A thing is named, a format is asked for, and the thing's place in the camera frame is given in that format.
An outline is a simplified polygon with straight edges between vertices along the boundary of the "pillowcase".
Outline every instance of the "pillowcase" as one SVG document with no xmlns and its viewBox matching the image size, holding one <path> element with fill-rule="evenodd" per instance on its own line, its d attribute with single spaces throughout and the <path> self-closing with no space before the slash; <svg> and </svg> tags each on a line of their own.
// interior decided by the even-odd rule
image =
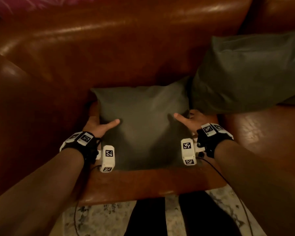
<svg viewBox="0 0 295 236">
<path fill-rule="evenodd" d="M 191 96 L 191 107 L 205 114 L 295 104 L 295 32 L 213 37 Z"/>
<path fill-rule="evenodd" d="M 190 131 L 173 118 L 189 112 L 184 78 L 168 86 L 91 89 L 100 102 L 101 123 L 116 118 L 120 124 L 107 131 L 103 145 L 115 147 L 115 170 L 182 167 L 180 141 Z"/>
</svg>

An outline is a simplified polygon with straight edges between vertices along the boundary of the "hand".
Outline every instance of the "hand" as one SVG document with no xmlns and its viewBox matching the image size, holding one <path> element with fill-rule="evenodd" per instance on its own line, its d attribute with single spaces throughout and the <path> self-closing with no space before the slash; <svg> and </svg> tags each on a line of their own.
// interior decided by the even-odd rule
<svg viewBox="0 0 295 236">
<path fill-rule="evenodd" d="M 184 116 L 174 113 L 174 118 L 183 123 L 190 131 L 197 134 L 197 130 L 201 129 L 201 126 L 207 123 L 219 123 L 216 115 L 204 115 L 198 110 L 190 110 L 189 119 Z"/>
<path fill-rule="evenodd" d="M 99 124 L 99 120 L 97 117 L 92 116 L 88 119 L 87 124 L 83 128 L 83 131 L 91 132 L 96 138 L 101 138 L 106 131 L 117 126 L 120 123 L 119 119 L 115 119 L 114 121 L 107 124 Z"/>
</svg>

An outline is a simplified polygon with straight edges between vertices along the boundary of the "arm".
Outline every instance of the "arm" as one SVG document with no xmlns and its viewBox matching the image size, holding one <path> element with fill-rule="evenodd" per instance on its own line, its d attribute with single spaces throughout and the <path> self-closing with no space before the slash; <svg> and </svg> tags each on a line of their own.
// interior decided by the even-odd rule
<svg viewBox="0 0 295 236">
<path fill-rule="evenodd" d="M 195 133 L 203 124 L 216 123 L 195 110 L 191 110 L 190 119 L 174 116 Z M 218 144 L 214 157 L 224 177 L 268 236 L 295 235 L 293 176 L 230 140 Z"/>
<path fill-rule="evenodd" d="M 83 131 L 95 137 L 120 123 L 98 125 L 90 117 Z M 1 235 L 47 235 L 63 211 L 84 165 L 82 154 L 67 148 L 0 196 Z"/>
</svg>

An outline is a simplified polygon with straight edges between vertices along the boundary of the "person's right hand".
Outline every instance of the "person's right hand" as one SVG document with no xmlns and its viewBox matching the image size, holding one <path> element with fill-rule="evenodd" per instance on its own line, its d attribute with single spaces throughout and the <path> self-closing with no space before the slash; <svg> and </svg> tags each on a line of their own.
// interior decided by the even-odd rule
<svg viewBox="0 0 295 236">
<path fill-rule="evenodd" d="M 201 129 L 201 126 L 207 123 L 219 123 L 216 115 L 204 115 L 198 110 L 189 111 L 189 119 L 184 116 L 174 113 L 174 118 L 183 123 L 190 131 L 197 134 L 197 130 Z"/>
</svg>

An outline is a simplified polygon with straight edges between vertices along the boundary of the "wire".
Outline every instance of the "wire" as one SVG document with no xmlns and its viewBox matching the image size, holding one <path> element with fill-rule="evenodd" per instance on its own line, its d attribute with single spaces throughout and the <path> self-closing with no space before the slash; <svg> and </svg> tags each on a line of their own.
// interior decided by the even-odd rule
<svg viewBox="0 0 295 236">
<path fill-rule="evenodd" d="M 202 158 L 202 157 L 196 157 L 197 159 L 200 159 L 200 160 L 203 160 L 205 161 L 206 163 L 208 163 L 211 167 L 213 167 L 213 169 L 223 178 L 223 180 L 230 185 L 230 183 L 228 182 L 227 179 L 225 179 L 225 177 L 206 159 Z M 238 195 L 236 194 L 237 198 L 239 199 L 240 203 L 242 204 L 242 207 L 244 209 L 244 212 L 245 212 L 245 215 L 246 215 L 246 218 L 247 218 L 247 221 L 248 221 L 248 225 L 249 225 L 249 229 L 250 229 L 250 233 L 251 233 L 251 236 L 254 236 L 254 233 L 252 232 L 252 227 L 251 227 L 251 223 L 249 221 L 249 217 L 248 217 L 248 214 L 247 214 L 247 211 L 246 211 L 246 208 L 244 206 L 244 203 L 242 202 L 242 200 L 238 197 Z"/>
<path fill-rule="evenodd" d="M 90 172 L 91 172 L 92 170 L 94 170 L 95 168 L 100 168 L 101 166 L 102 166 L 102 165 L 97 165 L 97 166 L 91 168 Z M 78 232 L 78 228 L 76 227 L 76 219 L 75 219 L 75 218 L 76 218 L 76 210 L 78 209 L 78 205 L 79 205 L 79 200 L 78 200 L 78 202 L 77 202 L 76 205 L 75 205 L 73 221 L 74 221 L 74 229 L 75 229 L 76 235 L 77 235 L 77 236 L 80 236 L 80 235 L 79 235 L 79 232 Z"/>
</svg>

